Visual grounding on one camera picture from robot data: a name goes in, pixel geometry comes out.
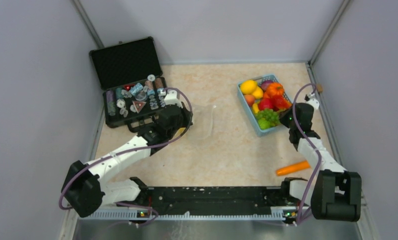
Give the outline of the green toy grapes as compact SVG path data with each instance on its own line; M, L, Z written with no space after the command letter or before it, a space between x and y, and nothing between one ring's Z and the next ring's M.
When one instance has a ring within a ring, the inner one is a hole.
M279 121L279 113L277 111L273 111L272 109L265 109L259 111L259 113L255 116L257 122L259 119L266 119L272 123L272 127L276 127L280 124Z

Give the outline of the clear dotted zip bag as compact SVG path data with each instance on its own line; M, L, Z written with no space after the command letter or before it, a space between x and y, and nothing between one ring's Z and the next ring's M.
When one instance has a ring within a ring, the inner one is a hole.
M209 138L212 134L213 129L213 113L215 105L192 105L192 109L186 105L184 110L187 110L186 120L189 120L190 113L193 114L191 125L187 133L183 135L183 138L187 138L191 142L200 142Z

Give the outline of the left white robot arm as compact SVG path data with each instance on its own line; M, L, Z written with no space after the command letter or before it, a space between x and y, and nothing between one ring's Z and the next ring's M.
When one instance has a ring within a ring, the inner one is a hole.
M128 201L141 207L147 202L148 194L134 180L114 183L110 180L132 164L180 139L193 124L193 108L187 96L174 87L164 91L165 107L152 126L98 159L87 163L78 160L70 166L58 200L60 209L73 209L84 218L102 206ZM179 129L184 131L176 136Z

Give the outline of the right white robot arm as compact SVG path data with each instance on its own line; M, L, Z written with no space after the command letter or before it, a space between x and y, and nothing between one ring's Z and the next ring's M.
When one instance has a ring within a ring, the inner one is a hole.
M314 111L320 106L316 98L305 98L305 102L280 114L280 123L289 129L289 141L300 153L313 173L309 180L289 179L289 187L280 192L280 200L286 206L309 208L299 213L308 214L318 220L357 222L361 217L362 179L357 172L346 170L324 147L320 136L312 130Z

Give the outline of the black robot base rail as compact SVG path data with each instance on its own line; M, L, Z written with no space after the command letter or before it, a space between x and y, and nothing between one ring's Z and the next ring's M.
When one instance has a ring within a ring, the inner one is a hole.
M160 216L270 215L276 207L299 206L299 199L280 186L141 187L130 204L151 207Z

